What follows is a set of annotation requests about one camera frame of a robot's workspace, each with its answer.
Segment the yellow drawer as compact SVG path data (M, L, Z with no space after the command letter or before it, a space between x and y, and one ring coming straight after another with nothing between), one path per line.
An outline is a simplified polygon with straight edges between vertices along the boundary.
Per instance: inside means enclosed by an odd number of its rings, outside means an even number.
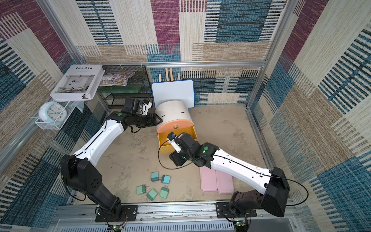
M173 130L169 130L165 132L158 132L157 137L158 137L159 145L161 146L160 152L162 154L172 153L175 151L172 145L169 142L166 142L168 140L167 136L170 132L174 132L176 135L180 135L181 133L186 132L190 134L194 140L198 141L198 137L195 132L195 128L193 126L183 128L183 129L173 129Z

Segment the white round drawer cabinet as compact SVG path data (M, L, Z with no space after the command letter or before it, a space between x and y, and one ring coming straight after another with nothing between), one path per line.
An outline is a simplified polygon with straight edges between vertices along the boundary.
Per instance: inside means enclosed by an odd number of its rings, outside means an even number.
M162 119L162 122L178 119L187 119L193 122L188 108L182 101L164 102L156 108L155 113Z

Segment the teal blue plug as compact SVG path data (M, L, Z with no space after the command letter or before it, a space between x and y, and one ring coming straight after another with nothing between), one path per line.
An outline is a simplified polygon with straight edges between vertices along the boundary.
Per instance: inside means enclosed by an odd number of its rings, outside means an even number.
M161 182L163 184L169 184L170 183L170 180L171 180L171 177L168 176L168 175L163 175L162 178L161 178Z
M157 181L159 181L159 172L152 172L152 173L151 173L151 181L152 181L152 182L157 182Z

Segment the green plug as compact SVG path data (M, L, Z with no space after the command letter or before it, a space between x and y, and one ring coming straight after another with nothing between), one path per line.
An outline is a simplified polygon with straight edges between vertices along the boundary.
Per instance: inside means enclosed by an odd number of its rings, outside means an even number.
M155 189L151 189L146 196L150 201L153 201L158 196L158 192Z
M140 185L140 186L137 186L136 187L136 194L137 195L142 195L142 194L146 194L146 185Z
M163 198L163 199L167 199L168 195L169 195L169 189L165 188L165 187L162 187L161 191L160 191L160 194L159 194L159 197Z

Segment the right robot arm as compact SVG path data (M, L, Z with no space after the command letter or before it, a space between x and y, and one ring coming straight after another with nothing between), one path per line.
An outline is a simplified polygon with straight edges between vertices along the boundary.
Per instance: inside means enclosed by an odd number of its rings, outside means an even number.
M198 167L224 172L253 187L253 191L236 191L229 207L240 212L264 209L273 216L282 218L288 201L290 187L282 169L260 168L238 159L211 143L200 144L188 133L176 135L171 132L168 142L175 151L169 156L177 167L187 160Z

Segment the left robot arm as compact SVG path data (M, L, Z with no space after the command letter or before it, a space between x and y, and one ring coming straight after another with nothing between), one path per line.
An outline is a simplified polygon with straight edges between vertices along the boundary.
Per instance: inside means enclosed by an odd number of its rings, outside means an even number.
M73 155L65 155L60 161L61 178L70 187L100 206L101 214L119 219L123 214L121 200L103 184L102 175L96 169L99 159L111 143L126 129L144 129L156 126L163 120L155 113L128 114L112 112L99 131Z

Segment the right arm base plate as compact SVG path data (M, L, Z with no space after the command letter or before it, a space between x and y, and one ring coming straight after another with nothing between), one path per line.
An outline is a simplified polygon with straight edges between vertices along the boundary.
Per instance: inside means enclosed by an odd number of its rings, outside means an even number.
M229 202L216 202L216 213L218 218L233 219L233 218L254 218L257 216L256 210L248 210L243 212L234 206L229 206Z

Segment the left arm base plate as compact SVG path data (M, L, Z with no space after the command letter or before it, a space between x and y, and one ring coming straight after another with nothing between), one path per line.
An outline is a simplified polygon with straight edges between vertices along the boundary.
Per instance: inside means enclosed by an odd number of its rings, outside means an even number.
M114 207L112 211L97 206L95 210L95 222L131 222L136 220L137 205L121 205Z

